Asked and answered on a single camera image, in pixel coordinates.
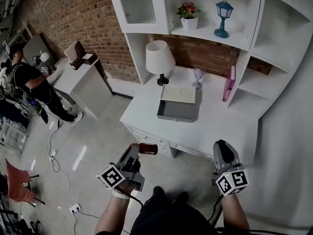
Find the purple figurine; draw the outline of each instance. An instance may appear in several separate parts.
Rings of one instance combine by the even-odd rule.
[[[202,83],[199,82],[199,79],[203,76],[203,71],[200,69],[194,69],[194,76],[196,78],[196,81],[193,82],[192,86],[196,87],[196,90],[199,90],[202,88]]]

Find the power outlet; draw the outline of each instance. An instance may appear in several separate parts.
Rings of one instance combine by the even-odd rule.
[[[53,158],[55,157],[57,153],[55,152],[55,150],[50,154],[49,156],[49,161],[52,163]]]
[[[80,210],[81,209],[81,207],[80,207],[80,205],[77,203],[77,204],[75,204],[75,205],[73,205],[71,208],[69,208],[69,212],[72,214],[73,213],[73,211],[74,212],[77,212],[78,210],[77,210],[77,208]]]

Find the blue lantern figurine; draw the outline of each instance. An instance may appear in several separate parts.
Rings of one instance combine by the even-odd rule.
[[[226,2],[218,2],[216,4],[217,7],[217,14],[221,17],[221,26],[219,29],[214,30],[214,35],[221,37],[221,38],[228,38],[228,33],[225,31],[225,19],[230,17],[231,12],[233,11],[233,7]]]

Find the potted flower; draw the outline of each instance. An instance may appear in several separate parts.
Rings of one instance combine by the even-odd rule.
[[[193,15],[196,12],[201,12],[195,7],[193,2],[184,2],[180,8],[177,9],[176,14],[179,15],[182,27],[185,30],[193,30],[197,28],[198,18]]]

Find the hand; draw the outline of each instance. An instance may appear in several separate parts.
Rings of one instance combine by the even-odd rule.
[[[123,191],[125,191],[128,194],[131,194],[132,191],[135,189],[135,186],[132,186],[128,180],[123,181],[117,187],[121,188]]]

